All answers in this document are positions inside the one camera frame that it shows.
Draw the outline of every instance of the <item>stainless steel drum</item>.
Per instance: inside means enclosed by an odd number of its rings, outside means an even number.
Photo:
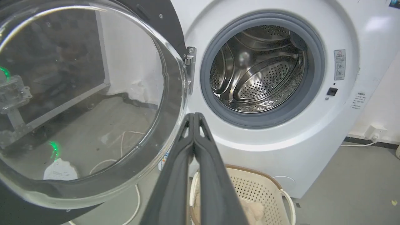
[[[242,113],[264,112],[295,92],[305,62],[306,54],[292,45],[289,30],[253,27],[220,49],[212,64],[210,85],[225,106]]]

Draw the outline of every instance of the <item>wall outlet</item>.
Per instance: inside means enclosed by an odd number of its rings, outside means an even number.
[[[380,125],[370,125],[367,129],[367,131],[365,132],[364,136],[365,138],[372,140],[374,139],[373,137],[375,135],[378,135],[379,138],[381,139],[383,136],[386,135],[388,130],[386,130],[386,128],[384,128],[383,126]]]

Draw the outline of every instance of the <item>front-load washer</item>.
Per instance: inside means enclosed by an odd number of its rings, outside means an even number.
[[[205,115],[225,163],[301,198],[399,51],[399,10],[373,0],[172,2],[197,48],[188,112]]]
[[[201,112],[225,163],[300,198],[398,52],[396,6],[4,1],[0,179],[44,207],[99,204],[153,169],[183,116]]]

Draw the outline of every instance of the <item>cloth on floor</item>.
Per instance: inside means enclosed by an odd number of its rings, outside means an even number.
[[[196,198],[193,205],[194,217],[200,222],[200,192],[196,191]],[[244,214],[247,217],[249,225],[266,225],[262,220],[264,218],[264,206],[259,202],[251,202],[245,199],[239,198],[240,204],[242,205]]]

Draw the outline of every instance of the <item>power cord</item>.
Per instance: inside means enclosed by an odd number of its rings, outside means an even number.
[[[340,146],[342,146],[342,147],[366,147],[366,146],[370,146],[370,145],[376,144],[378,142],[378,140],[379,140],[379,135],[375,134],[372,137],[372,141],[373,141],[372,143],[369,143],[369,144],[366,144],[366,145],[340,145]]]
[[[128,133],[134,133],[134,134],[145,135],[144,133],[136,132],[136,131],[124,131],[124,132],[122,133],[121,144],[120,144],[121,158],[124,156],[124,154],[123,154],[123,152],[122,152],[122,143],[123,143],[123,141],[124,141],[125,133],[127,133],[127,132],[128,132]],[[101,164],[103,164],[103,163],[106,163],[106,162],[116,162],[116,161],[117,161],[117,160],[115,160],[115,159],[107,159],[107,160],[104,160],[104,161],[99,162],[99,163],[98,163],[97,165],[95,165],[95,166],[93,167],[93,169],[89,172],[89,175],[91,175],[92,172],[94,171],[94,169],[96,169],[99,165],[101,165]],[[135,188],[136,188],[136,193],[138,194],[138,206],[136,206],[136,210],[135,210],[135,212],[132,214],[132,216],[131,216],[125,223],[123,223],[122,225],[128,225],[128,224],[135,218],[136,214],[137,214],[138,211],[139,211],[139,207],[140,207],[140,192],[139,192],[138,184],[135,184]],[[76,225],[76,223],[74,223],[72,220],[68,221],[68,223],[69,223],[70,225]]]

